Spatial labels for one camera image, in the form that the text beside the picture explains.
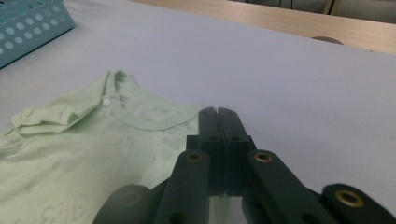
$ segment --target table surface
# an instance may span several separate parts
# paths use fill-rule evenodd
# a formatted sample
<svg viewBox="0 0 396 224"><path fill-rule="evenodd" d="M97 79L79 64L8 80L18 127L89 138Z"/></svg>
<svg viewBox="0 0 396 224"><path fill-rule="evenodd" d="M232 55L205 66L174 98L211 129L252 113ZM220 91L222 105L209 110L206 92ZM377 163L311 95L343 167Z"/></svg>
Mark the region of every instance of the table surface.
<svg viewBox="0 0 396 224"><path fill-rule="evenodd" d="M0 127L123 70L176 104L236 111L308 188L345 183L396 215L396 55L127 0L64 3L76 28L0 70Z"/></svg>
<svg viewBox="0 0 396 224"><path fill-rule="evenodd" d="M292 35L327 36L350 47L396 54L396 24L225 0L134 0L134 2L242 22Z"/></svg>

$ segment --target light green shirt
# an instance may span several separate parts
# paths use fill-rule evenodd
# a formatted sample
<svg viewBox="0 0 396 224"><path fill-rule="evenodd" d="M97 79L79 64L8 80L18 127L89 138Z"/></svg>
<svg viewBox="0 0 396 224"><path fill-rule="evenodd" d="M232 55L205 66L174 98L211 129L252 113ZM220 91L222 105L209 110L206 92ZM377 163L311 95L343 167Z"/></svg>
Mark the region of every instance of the light green shirt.
<svg viewBox="0 0 396 224"><path fill-rule="evenodd" d="M23 110L0 135L0 222L92 223L115 189L170 176L201 109L118 72Z"/></svg>

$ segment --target shirt button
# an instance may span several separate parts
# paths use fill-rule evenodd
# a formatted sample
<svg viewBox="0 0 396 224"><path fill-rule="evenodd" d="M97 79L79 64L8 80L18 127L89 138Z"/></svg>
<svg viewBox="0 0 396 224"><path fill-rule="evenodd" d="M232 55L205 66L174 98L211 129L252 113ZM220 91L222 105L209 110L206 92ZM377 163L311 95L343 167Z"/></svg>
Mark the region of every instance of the shirt button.
<svg viewBox="0 0 396 224"><path fill-rule="evenodd" d="M105 107L110 106L110 105L111 105L110 99L104 99L104 100L102 101L102 105L105 106Z"/></svg>

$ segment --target wooden table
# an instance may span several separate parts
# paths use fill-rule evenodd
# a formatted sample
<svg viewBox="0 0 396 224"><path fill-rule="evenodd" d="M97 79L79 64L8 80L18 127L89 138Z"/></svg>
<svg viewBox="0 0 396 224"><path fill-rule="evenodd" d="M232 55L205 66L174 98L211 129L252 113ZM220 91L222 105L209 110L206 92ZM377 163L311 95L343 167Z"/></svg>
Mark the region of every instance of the wooden table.
<svg viewBox="0 0 396 224"><path fill-rule="evenodd" d="M396 24L361 21L225 0L133 0L305 37L327 36L344 45L396 54Z"/></svg>

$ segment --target white table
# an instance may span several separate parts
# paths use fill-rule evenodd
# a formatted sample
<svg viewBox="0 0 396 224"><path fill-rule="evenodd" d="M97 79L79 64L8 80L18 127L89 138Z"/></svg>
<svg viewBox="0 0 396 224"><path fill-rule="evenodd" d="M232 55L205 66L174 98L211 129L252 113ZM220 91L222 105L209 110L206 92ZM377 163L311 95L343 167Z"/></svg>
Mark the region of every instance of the white table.
<svg viewBox="0 0 396 224"><path fill-rule="evenodd" d="M395 55L122 0L65 3L77 27L0 70L1 127L121 69L175 103L235 110L308 188L352 185L396 215Z"/></svg>

